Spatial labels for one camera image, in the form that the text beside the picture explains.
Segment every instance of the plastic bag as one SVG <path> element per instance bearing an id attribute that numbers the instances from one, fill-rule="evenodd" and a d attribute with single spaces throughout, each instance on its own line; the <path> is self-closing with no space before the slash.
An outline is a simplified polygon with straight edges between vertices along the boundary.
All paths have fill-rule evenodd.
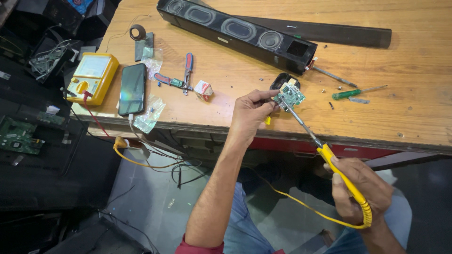
<path id="1" fill-rule="evenodd" d="M 141 63 L 146 65 L 147 79 L 155 80 L 154 74 L 160 71 L 163 63 L 163 50 L 161 48 L 143 48 Z"/>
<path id="2" fill-rule="evenodd" d="M 149 94 L 146 111 L 144 114 L 135 117 L 133 125 L 144 133 L 149 134 L 157 120 L 159 120 L 160 113 L 162 113 L 165 106 L 166 104 L 163 103 L 160 97 Z"/>

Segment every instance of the hand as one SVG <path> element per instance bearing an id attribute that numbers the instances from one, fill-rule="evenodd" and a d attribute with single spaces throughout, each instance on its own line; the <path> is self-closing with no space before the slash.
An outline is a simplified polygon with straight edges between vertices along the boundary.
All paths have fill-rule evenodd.
<path id="1" fill-rule="evenodd" d="M 271 97 L 278 93 L 279 90 L 254 90 L 235 100 L 228 139 L 241 142 L 249 147 L 259 125 L 271 112 L 279 108 L 271 100 Z"/>
<path id="2" fill-rule="evenodd" d="M 372 210 L 372 225 L 384 222 L 384 212 L 391 205 L 394 189 L 381 179 L 371 168 L 358 158 L 338 159 L 335 156 L 331 162 L 356 186 L 364 195 Z M 361 225 L 363 212 L 360 205 L 348 194 L 348 189 L 338 173 L 333 174 L 333 198 L 336 210 L 344 221 Z"/>

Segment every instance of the circuit board component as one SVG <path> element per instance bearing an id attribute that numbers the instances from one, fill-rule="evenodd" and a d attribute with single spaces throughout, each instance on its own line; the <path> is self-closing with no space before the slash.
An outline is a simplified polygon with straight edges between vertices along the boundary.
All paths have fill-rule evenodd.
<path id="1" fill-rule="evenodd" d="M 289 82 L 284 83 L 279 89 L 279 94 L 273 97 L 273 100 L 278 103 L 279 107 L 284 111 L 289 112 L 289 109 L 284 105 L 283 101 L 293 109 L 293 105 L 299 105 L 306 97 L 295 86 L 297 81 L 290 79 Z"/>
<path id="2" fill-rule="evenodd" d="M 33 138 L 37 125 L 3 116 L 0 121 L 0 148 L 27 154 L 39 154 L 44 140 Z"/>
<path id="3" fill-rule="evenodd" d="M 50 114 L 46 114 L 45 112 L 39 112 L 38 117 L 36 117 L 37 120 L 41 121 L 41 122 L 46 122 L 46 123 L 54 123 L 54 124 L 58 124 L 58 125 L 62 125 L 64 123 L 65 118 L 56 116 L 56 115 L 50 115 Z"/>

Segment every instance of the red sleeve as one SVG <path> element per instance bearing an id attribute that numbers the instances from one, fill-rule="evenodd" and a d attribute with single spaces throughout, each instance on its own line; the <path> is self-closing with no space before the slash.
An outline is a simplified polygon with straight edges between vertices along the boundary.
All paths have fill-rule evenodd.
<path id="1" fill-rule="evenodd" d="M 174 254 L 222 254 L 225 243 L 213 248 L 203 248 L 189 245 L 185 242 L 185 234 L 182 236 L 182 242 L 177 246 Z"/>

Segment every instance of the speaker housing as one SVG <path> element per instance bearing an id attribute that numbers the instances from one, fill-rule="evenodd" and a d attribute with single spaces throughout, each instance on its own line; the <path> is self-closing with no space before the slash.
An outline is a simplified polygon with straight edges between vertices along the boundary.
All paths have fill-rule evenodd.
<path id="1" fill-rule="evenodd" d="M 175 26 L 276 68 L 300 75 L 305 72 L 305 67 L 309 65 L 317 49 L 315 43 L 191 1 L 159 0 L 157 11 L 164 20 Z"/>

